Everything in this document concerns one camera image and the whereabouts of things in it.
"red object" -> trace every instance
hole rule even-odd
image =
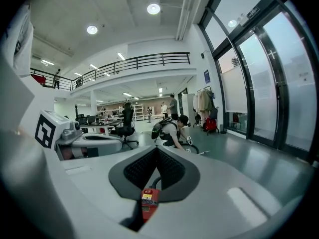
[[[158,207],[158,195],[160,190],[143,189],[141,192],[142,214],[144,223],[146,223]]]
[[[215,131],[217,129],[216,120],[207,118],[203,128],[205,131]]]
[[[31,74],[31,76],[41,85],[45,85],[45,77],[40,75]]]

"black mesh panel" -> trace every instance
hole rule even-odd
[[[177,160],[158,150],[157,168],[161,176],[162,190],[180,181],[185,174],[185,167]]]
[[[144,189],[156,167],[157,149],[146,154],[124,169],[124,176],[135,186]]]

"glass door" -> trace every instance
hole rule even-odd
[[[305,37],[277,7],[236,45],[251,94],[248,136],[305,159],[317,119]]]

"shelving unit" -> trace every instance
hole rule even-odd
[[[144,120],[144,106],[143,106],[143,104],[133,105],[133,107],[134,107],[134,114],[133,114],[134,121]]]

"blue sign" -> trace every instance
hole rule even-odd
[[[205,77],[205,82],[206,82],[206,84],[207,84],[207,83],[210,83],[210,77],[209,77],[208,70],[206,70],[206,71],[204,72],[204,77]]]

